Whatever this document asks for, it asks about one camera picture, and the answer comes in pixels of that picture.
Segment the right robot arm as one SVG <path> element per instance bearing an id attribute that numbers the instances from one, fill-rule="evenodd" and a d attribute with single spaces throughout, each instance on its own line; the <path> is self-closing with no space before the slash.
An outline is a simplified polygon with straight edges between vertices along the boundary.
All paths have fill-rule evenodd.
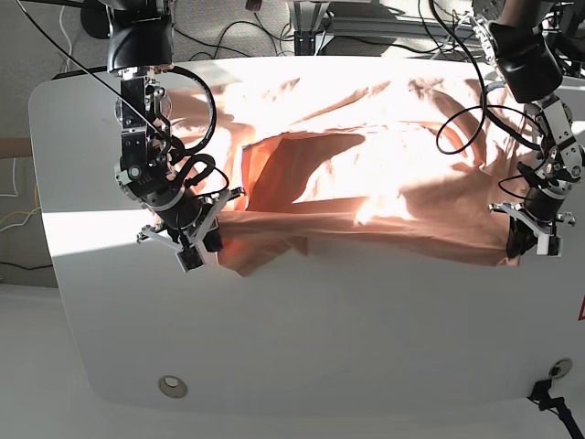
<path id="1" fill-rule="evenodd" d="M 205 252 L 223 248 L 217 215 L 243 196 L 224 185 L 207 193 L 195 188 L 218 171 L 204 153 L 215 132 L 218 111 L 211 89 L 194 72 L 173 63 L 174 20 L 168 1 L 89 1 L 105 16 L 109 31 L 106 69 L 120 80 L 115 115 L 122 128 L 122 155 L 114 171 L 118 187 L 156 217 L 137 235 L 172 248 L 186 273 L 204 263 Z M 193 147 L 172 133 L 172 104 L 157 77 L 175 74 L 192 80 L 207 101 L 208 126 Z"/>

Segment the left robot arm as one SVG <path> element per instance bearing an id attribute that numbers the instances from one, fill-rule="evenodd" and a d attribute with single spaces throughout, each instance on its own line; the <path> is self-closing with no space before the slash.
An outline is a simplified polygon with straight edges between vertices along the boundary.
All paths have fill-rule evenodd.
<path id="1" fill-rule="evenodd" d="M 558 225 L 575 223 L 561 207 L 573 187 L 584 179 L 584 147 L 572 131 L 572 113 L 556 94 L 563 71 L 555 55 L 555 39 L 544 34 L 547 1 L 475 1 L 471 26 L 486 60 L 501 78 L 522 113 L 537 130 L 538 143 L 527 140 L 501 121 L 487 102 L 482 85 L 479 107 L 490 120 L 536 154 L 537 163 L 517 163 L 517 177 L 528 186 L 514 201 L 490 205 L 494 213 L 506 214 L 509 232 L 506 255 L 515 259 L 529 250 L 559 257 L 562 239 Z"/>

